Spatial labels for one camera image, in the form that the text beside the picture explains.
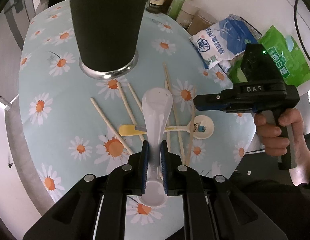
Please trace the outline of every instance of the green sugar bag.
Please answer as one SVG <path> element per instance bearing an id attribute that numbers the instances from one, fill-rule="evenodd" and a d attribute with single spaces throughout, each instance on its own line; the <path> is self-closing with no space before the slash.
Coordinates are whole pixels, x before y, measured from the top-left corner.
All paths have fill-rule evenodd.
<path id="1" fill-rule="evenodd" d="M 291 36 L 286 40 L 274 26 L 271 26 L 259 43 L 263 44 L 272 57 L 287 85 L 298 87 L 310 80 L 310 70 L 304 54 Z"/>

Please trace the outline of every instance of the black cable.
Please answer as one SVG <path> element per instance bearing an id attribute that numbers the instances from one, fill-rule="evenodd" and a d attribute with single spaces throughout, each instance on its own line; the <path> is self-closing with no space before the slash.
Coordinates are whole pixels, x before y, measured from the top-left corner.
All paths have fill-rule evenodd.
<path id="1" fill-rule="evenodd" d="M 301 39 L 301 36 L 300 36 L 300 33 L 299 33 L 299 29 L 298 29 L 298 24 L 297 24 L 297 5 L 298 5 L 298 0 L 295 0 L 295 5 L 294 5 L 294 21 L 295 21 L 295 27 L 296 27 L 296 32 L 297 32 L 297 35 L 298 35 L 298 38 L 299 38 L 299 41 L 300 41 L 300 44 L 301 44 L 301 47 L 303 48 L 307 58 L 309 59 L 310 61 L 310 56 L 309 54 L 307 53 L 307 50 L 304 46 L 304 43 Z"/>

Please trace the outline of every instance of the tablecloth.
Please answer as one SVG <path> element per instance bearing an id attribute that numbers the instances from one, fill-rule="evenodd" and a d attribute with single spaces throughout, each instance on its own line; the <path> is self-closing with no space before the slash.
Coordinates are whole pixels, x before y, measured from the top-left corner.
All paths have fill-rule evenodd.
<path id="1" fill-rule="evenodd" d="M 116 85 L 119 81 L 137 123 L 144 125 L 127 82 L 141 100 L 147 90 L 164 87 L 165 62 L 180 124 L 186 125 L 191 119 L 194 87 L 196 94 L 219 93 L 232 87 L 218 65 L 210 70 L 204 68 L 189 37 L 170 17 L 145 11 L 137 42 L 137 65 L 116 80 L 100 81 L 86 76 L 79 68 L 69 0 L 32 19 L 21 58 L 20 111 L 32 160 L 54 201 L 85 174 L 103 176 L 128 160 L 127 150 L 107 128 L 91 104 L 91 97 L 114 127 L 132 124 Z M 205 176 L 222 174 L 228 178 L 255 133 L 253 118 L 251 114 L 220 111 L 197 111 L 199 114 L 209 116 L 215 130 L 208 139 L 193 139 L 190 166 Z M 170 124 L 174 125 L 172 116 Z M 177 132 L 170 134 L 171 152 L 180 154 Z M 187 152 L 189 134 L 182 132 L 182 138 Z M 134 152 L 141 151 L 138 136 L 124 139 Z M 125 239 L 165 239 L 183 226 L 182 197 L 169 197 L 165 205 L 151 208 L 129 196 L 126 216 Z"/>

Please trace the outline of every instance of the plastic bag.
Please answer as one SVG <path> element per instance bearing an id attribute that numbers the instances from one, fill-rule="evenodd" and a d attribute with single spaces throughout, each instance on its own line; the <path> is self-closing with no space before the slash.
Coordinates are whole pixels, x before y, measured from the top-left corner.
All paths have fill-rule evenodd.
<path id="1" fill-rule="evenodd" d="M 285 83 L 298 87 L 310 80 L 310 69 L 295 40 L 290 37 L 288 41 L 274 26 L 259 40 L 276 63 Z"/>
<path id="2" fill-rule="evenodd" d="M 246 44 L 258 43 L 248 27 L 237 16 L 228 16 L 191 38 L 208 68 L 242 53 Z"/>

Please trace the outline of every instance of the chopstick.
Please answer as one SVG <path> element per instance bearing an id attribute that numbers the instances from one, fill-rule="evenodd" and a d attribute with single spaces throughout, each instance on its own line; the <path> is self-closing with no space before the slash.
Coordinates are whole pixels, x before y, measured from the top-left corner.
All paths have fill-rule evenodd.
<path id="1" fill-rule="evenodd" d="M 167 80 L 165 80 L 165 88 L 168 89 L 168 83 L 167 83 Z M 169 126 L 169 116 L 168 116 L 168 119 L 167 119 L 167 124 L 166 126 Z M 168 152 L 170 152 L 170 132 L 166 132 L 166 141 L 167 141 L 167 149 L 168 149 Z"/>
<path id="2" fill-rule="evenodd" d="M 112 130 L 112 132 L 116 135 L 117 139 L 122 143 L 122 145 L 125 147 L 125 149 L 128 151 L 129 154 L 134 154 L 134 152 L 128 147 L 128 145 L 125 143 L 125 141 L 122 139 L 122 137 L 118 134 L 118 132 L 114 129 L 110 121 L 106 118 L 105 114 L 102 112 L 98 104 L 96 103 L 94 98 L 91 98 L 91 102 L 93 103 L 96 110 L 99 112 L 101 117 L 104 119 L 107 126 Z"/>
<path id="3" fill-rule="evenodd" d="M 166 76 L 166 80 L 167 80 L 167 84 L 168 84 L 168 90 L 172 94 L 171 83 L 170 83 L 170 80 L 169 80 L 166 63 L 163 62 L 162 66 L 164 67 L 164 72 L 165 72 L 165 76 Z M 175 107 L 175 103 L 174 102 L 173 102 L 173 112 L 174 112 L 174 116 L 175 116 L 176 125 L 178 126 L 179 125 L 179 119 L 178 119 L 178 115 L 177 115 L 177 111 L 176 111 L 176 107 Z M 182 161 L 183 164 L 185 164 L 185 152 L 184 152 L 184 146 L 183 146 L 183 141 L 181 139 L 180 131 L 177 131 L 177 135 L 178 135 L 178 141 L 179 141 L 179 147 L 180 147 L 181 161 Z"/>
<path id="4" fill-rule="evenodd" d="M 194 137 L 194 119 L 195 119 L 195 105 L 193 104 L 193 109 L 192 109 L 192 119 L 190 121 L 190 138 L 189 138 L 189 144 L 188 144 L 188 150 L 187 150 L 187 155 L 186 155 L 186 165 L 189 166 L 190 163 L 190 155 L 192 152 L 192 145 L 193 145 L 193 137 Z"/>
<path id="5" fill-rule="evenodd" d="M 132 111 L 131 111 L 131 109 L 130 109 L 128 103 L 127 103 L 126 97 L 125 97 L 125 95 L 124 95 L 124 92 L 123 92 L 122 87 L 121 87 L 121 85 L 120 85 L 119 82 L 117 82 L 117 88 L 118 88 L 119 93 L 120 93 L 120 95 L 121 95 L 121 97 L 122 97 L 122 100 L 123 100 L 123 103 L 124 103 L 125 108 L 126 108 L 126 110 L 127 110 L 127 113 L 128 113 L 128 115 L 129 115 L 131 121 L 133 122 L 133 125 L 137 125 L 137 122 L 136 122 L 136 120 L 135 120 L 135 118 L 134 118 L 134 116 L 133 116 L 133 113 L 132 113 Z M 143 137 L 141 134 L 138 135 L 138 136 L 139 136 L 139 138 L 141 139 L 141 141 L 142 141 L 142 143 L 143 143 L 144 140 L 145 140 L 144 137 Z"/>
<path id="6" fill-rule="evenodd" d="M 132 92 L 133 97 L 135 98 L 135 101 L 136 101 L 136 103 L 137 103 L 139 109 L 141 110 L 141 112 L 143 112 L 142 104 L 141 104 L 141 102 L 139 101 L 139 99 L 138 99 L 138 97 L 137 97 L 135 91 L 133 90 L 131 84 L 130 84 L 130 83 L 127 83 L 127 85 L 128 85 L 129 90 Z"/>

